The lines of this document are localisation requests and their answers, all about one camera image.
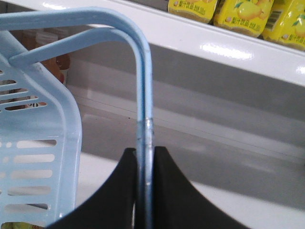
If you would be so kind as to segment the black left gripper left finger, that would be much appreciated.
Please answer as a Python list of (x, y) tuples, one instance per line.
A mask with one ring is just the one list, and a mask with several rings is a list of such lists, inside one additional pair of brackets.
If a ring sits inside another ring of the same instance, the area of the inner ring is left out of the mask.
[(48, 229), (131, 229), (137, 162), (134, 148), (126, 148), (103, 185), (84, 203)]

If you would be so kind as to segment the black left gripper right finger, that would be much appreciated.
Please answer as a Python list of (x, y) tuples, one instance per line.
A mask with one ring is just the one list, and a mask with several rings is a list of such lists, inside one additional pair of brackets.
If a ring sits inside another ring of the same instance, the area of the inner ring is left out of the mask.
[(154, 149), (153, 210), (156, 229), (246, 228), (204, 197), (164, 146)]

